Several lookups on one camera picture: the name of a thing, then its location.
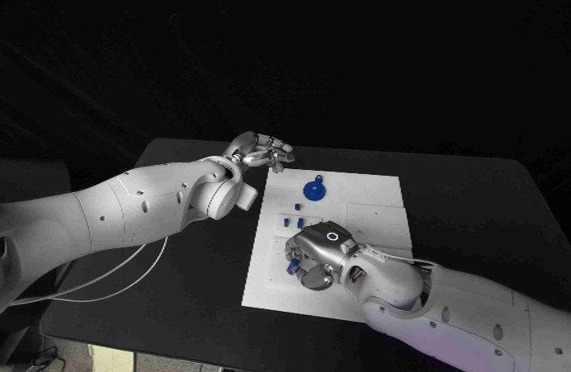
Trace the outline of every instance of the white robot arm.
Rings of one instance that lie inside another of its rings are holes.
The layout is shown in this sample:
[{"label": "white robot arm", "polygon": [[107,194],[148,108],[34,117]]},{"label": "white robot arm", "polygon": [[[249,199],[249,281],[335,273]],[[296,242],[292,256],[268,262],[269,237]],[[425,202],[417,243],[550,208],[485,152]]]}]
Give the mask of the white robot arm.
[{"label": "white robot arm", "polygon": [[139,246],[180,232],[195,220],[247,210],[256,190],[242,181],[249,167],[282,171],[292,148],[246,132],[220,156],[123,172],[93,187],[37,200],[0,204],[0,313],[32,281],[92,252]]},{"label": "white robot arm", "polygon": [[301,230],[285,255],[305,288],[342,285],[370,327],[465,372],[571,370],[571,314],[503,285],[358,246],[330,221]]}]

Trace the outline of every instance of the small blue part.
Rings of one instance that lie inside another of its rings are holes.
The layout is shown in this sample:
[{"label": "small blue part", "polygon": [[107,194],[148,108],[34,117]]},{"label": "small blue part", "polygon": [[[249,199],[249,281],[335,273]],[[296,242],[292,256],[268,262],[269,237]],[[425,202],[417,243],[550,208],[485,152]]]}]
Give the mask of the small blue part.
[{"label": "small blue part", "polygon": [[291,263],[288,264],[288,275],[293,275],[293,267],[299,264],[299,261],[296,260],[296,258],[293,258],[291,260]]},{"label": "small blue part", "polygon": [[308,182],[302,187],[302,194],[306,199],[318,201],[324,197],[322,177],[317,176],[315,180]]}]

